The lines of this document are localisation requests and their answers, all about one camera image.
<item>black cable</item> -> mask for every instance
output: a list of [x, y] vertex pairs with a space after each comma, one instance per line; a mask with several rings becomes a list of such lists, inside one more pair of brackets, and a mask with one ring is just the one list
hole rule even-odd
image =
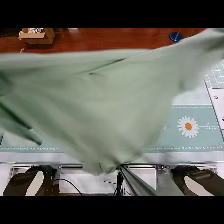
[[80, 192], [80, 190], [71, 182], [71, 181], [69, 181], [69, 180], [66, 180], [66, 179], [55, 179], [54, 180], [54, 182], [55, 181], [57, 181], [57, 180], [63, 180], [63, 181], [66, 181], [66, 182], [68, 182], [69, 184], [71, 184], [78, 192], [79, 192], [79, 194], [81, 195], [81, 196], [83, 196], [83, 194]]

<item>dark blue lid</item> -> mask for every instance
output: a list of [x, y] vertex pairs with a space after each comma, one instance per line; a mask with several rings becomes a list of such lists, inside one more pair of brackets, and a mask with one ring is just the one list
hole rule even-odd
[[172, 40], [173, 42], [177, 43], [180, 40], [184, 39], [183, 35], [180, 32], [172, 32], [170, 35], [170, 40]]

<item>daisy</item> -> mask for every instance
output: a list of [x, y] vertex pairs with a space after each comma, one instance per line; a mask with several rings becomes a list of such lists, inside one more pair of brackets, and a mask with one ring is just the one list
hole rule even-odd
[[177, 127], [179, 131], [182, 131], [182, 135], [185, 137], [194, 138], [199, 133], [199, 127], [194, 118], [182, 117], [179, 119]]

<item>green cloth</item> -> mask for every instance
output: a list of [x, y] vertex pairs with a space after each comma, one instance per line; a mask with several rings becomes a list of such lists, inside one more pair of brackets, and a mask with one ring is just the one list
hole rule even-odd
[[47, 136], [94, 174], [156, 143], [173, 97], [224, 58], [223, 29], [156, 50], [0, 55], [0, 127]]

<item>wooden floor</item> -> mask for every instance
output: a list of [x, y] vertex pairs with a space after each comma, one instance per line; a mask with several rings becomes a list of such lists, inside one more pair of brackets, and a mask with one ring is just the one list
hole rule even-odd
[[1, 37], [0, 53], [37, 52], [56, 53], [68, 51], [96, 51], [121, 48], [155, 49], [173, 44], [171, 32], [193, 36], [204, 28], [79, 28], [68, 29], [56, 35], [50, 46], [27, 46], [18, 36]]

